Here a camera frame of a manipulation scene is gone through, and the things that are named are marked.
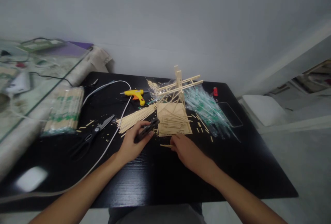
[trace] left hand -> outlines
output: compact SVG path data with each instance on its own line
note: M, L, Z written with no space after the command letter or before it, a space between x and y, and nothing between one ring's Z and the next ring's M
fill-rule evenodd
M124 164L135 160L145 145L153 137L153 132L150 132L145 136L139 143L135 144L133 142L134 138L140 133L143 129L141 126L147 126L151 123L149 121L138 121L130 130L127 130L121 148L117 152L116 158L120 159Z

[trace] hand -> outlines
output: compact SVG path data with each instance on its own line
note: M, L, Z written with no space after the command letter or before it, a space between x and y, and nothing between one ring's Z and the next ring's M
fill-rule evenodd
M181 162L199 177L207 180L207 171L214 163L210 158L203 154L203 152L190 140L182 134L176 134L171 137L172 151L178 154Z
M145 136L139 143L135 144L133 142L134 138L140 133L143 129L141 126L147 126L151 123L148 121L138 121L130 130L127 130L123 143L117 152L116 158L120 159L124 164L135 160L138 155L141 153L145 145L153 136L153 132L150 132Z

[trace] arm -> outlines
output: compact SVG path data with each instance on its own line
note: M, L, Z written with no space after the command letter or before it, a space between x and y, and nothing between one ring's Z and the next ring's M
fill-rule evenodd
M137 122L131 130L126 132L121 148L106 162L88 175L83 181L68 192L64 193L44 211L37 215L30 224L39 223L79 223L112 177L128 162L135 160L142 149L153 136L151 132L142 141L135 144L133 139L142 125L149 125L148 121Z
M286 223L256 196L224 173L213 160L184 135L174 135L171 150L191 171L214 186L228 201L243 223Z

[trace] packaged chopsticks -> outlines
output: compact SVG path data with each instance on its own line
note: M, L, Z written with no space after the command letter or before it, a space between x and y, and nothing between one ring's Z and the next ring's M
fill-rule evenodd
M55 93L53 108L41 134L42 137L74 133L82 107L84 90L61 87Z

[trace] black table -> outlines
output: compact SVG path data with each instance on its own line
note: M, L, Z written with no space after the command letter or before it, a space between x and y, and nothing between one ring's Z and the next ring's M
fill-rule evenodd
M147 89L146 79L153 82L169 81L165 78L92 72L82 85L89 85L97 78L97 87L112 80L125 80L132 89ZM224 172L258 198L297 197L295 188L229 87L216 82L204 82L202 85L207 92L212 92L214 87L218 88L219 96L216 99L225 107L224 110L233 125L239 126L233 128L233 131L241 143L235 138L214 138L212 143L210 135L206 132L197 132L196 122L191 123L193 134L188 137ZM79 126L85 126L90 120L101 123L112 114L119 118L127 103L127 98L119 93L125 90L128 90L128 86L117 82L93 95L82 108ZM144 95L144 99L148 102L150 95ZM138 101L131 101L125 115L136 111L138 105ZM98 160L108 145L106 140L111 139L115 130L115 124L107 125L97 136L88 154L75 163L70 161L68 150L75 143L78 137L76 134L37 139L0 183L0 197L21 193L14 183L20 175L34 166L40 166L49 173L36 191L55 192L70 187ZM115 136L100 163L118 151L122 142L120 136ZM92 208L224 201L223 196L215 188L186 169L176 153L160 146L169 142L170 137L153 137L140 156L127 164L109 182ZM0 212L42 210L57 197L28 198L1 204Z

